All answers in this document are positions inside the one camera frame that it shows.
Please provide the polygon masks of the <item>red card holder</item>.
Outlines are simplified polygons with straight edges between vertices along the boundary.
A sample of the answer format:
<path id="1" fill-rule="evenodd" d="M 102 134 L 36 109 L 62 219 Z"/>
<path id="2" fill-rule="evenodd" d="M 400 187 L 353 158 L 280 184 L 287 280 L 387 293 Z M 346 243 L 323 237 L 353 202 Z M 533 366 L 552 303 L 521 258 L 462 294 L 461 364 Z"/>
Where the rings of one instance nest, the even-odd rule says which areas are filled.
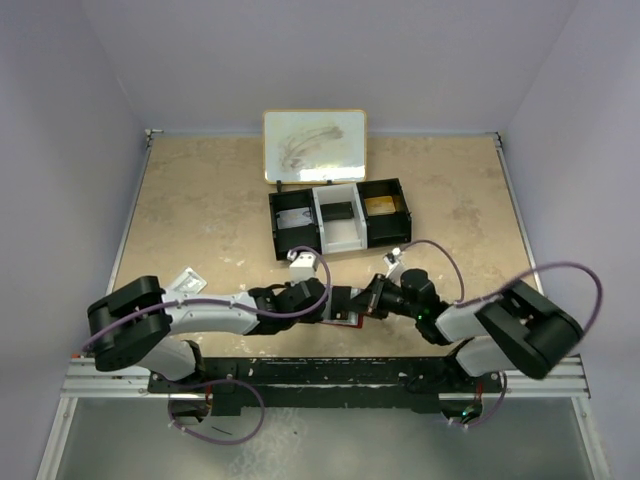
<path id="1" fill-rule="evenodd" d="M 354 312 L 339 312 L 337 318 L 324 319 L 321 321 L 323 325 L 337 326 L 361 329 L 363 326 L 363 317 Z"/>

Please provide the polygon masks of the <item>black white three-bin organizer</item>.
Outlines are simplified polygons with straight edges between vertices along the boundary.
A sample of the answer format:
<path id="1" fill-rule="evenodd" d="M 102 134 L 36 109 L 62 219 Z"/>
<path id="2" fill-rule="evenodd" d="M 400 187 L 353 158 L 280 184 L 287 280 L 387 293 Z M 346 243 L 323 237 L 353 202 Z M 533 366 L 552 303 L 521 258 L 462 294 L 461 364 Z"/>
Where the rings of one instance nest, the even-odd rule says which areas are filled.
<path id="1" fill-rule="evenodd" d="M 275 257 L 298 246 L 322 255 L 412 240 L 412 217 L 397 178 L 327 184 L 269 195 Z"/>

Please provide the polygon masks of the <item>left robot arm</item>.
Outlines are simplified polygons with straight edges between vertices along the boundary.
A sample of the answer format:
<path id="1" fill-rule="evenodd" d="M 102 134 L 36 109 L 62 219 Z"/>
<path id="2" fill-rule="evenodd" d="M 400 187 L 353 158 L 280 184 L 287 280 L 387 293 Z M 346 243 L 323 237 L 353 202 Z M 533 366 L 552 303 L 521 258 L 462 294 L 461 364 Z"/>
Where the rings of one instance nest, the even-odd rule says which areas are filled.
<path id="1" fill-rule="evenodd" d="M 234 295 L 199 295 L 166 290 L 156 276 L 143 276 L 88 307 L 90 338 L 83 350 L 101 372 L 141 366 L 194 392 L 204 384 L 206 369 L 200 348 L 179 335 L 267 336 L 297 324 L 348 318 L 358 292 L 349 286 L 327 289 L 309 278 Z"/>

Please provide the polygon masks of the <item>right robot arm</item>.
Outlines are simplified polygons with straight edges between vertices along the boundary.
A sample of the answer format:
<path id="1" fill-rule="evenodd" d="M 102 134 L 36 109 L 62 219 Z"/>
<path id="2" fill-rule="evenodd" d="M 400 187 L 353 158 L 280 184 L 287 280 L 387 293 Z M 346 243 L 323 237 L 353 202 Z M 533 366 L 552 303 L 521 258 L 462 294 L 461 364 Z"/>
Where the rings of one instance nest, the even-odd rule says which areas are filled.
<path id="1" fill-rule="evenodd" d="M 352 311 L 384 319 L 411 318 L 427 342 L 456 343 L 446 383 L 467 391 L 480 376 L 516 369 L 534 380 L 549 372 L 584 336 L 570 315 L 521 280 L 496 296 L 458 307 L 441 299 L 426 271 L 412 268 L 398 281 L 378 274 L 349 301 Z"/>

